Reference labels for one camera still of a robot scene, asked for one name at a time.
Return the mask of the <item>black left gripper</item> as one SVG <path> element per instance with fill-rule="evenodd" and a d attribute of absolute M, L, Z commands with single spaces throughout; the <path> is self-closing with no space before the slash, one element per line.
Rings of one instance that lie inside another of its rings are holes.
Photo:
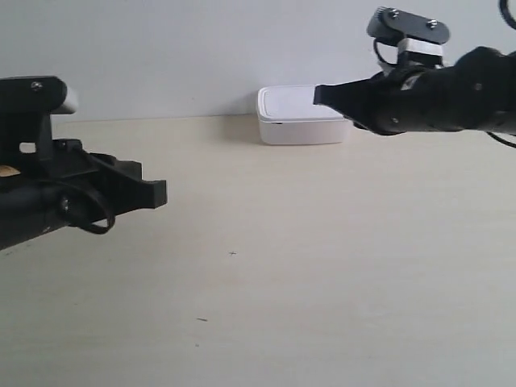
<path fill-rule="evenodd" d="M 167 204 L 165 180 L 144 181 L 135 160 L 88 152 L 78 139 L 53 139 L 53 157 L 1 162 L 1 248 L 74 227 L 105 235 L 117 217 Z"/>

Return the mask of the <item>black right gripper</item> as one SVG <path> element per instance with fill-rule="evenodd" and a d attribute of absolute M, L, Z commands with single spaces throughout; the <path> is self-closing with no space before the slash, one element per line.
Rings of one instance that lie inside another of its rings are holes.
<path fill-rule="evenodd" d="M 365 131 L 484 131 L 515 134 L 515 54 L 478 47 L 453 66 L 422 73 L 409 89 L 385 76 L 316 85 L 313 104 Z"/>

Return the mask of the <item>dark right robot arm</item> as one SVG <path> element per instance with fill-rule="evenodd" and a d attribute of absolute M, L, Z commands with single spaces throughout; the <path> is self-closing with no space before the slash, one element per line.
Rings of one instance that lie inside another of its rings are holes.
<path fill-rule="evenodd" d="M 406 132 L 515 133 L 515 57 L 478 47 L 453 66 L 410 65 L 389 75 L 318 85 L 326 106 L 377 135 Z"/>

